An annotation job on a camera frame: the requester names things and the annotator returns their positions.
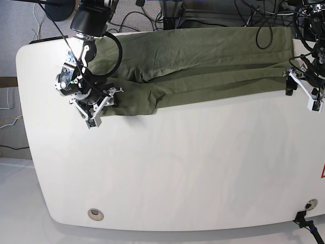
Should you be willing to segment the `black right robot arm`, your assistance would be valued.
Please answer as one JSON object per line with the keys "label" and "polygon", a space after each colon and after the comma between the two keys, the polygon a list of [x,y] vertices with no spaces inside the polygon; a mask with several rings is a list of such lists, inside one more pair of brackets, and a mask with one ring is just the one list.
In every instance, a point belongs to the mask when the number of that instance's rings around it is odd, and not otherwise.
{"label": "black right robot arm", "polygon": [[[114,95],[122,91],[122,88],[107,82],[122,61],[121,43],[106,31],[107,22],[112,19],[117,4],[117,1],[80,1],[71,24],[71,29],[76,33],[74,44],[77,49],[68,49],[61,73],[55,80],[56,90],[62,96],[71,97],[69,103],[78,109],[89,128],[101,124],[101,111],[106,106],[115,106]],[[102,37],[114,41],[118,57],[111,71],[95,75],[89,70],[88,64],[97,54],[96,38]]]}

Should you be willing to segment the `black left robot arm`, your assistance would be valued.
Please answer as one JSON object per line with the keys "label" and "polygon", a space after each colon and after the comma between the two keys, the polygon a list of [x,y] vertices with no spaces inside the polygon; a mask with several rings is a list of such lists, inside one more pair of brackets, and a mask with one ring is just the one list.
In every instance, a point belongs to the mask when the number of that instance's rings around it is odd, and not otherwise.
{"label": "black left robot arm", "polygon": [[308,96],[308,109],[321,112],[324,99],[324,1],[288,1],[293,6],[293,27],[308,50],[291,57],[284,73],[285,93],[292,96],[298,88]]}

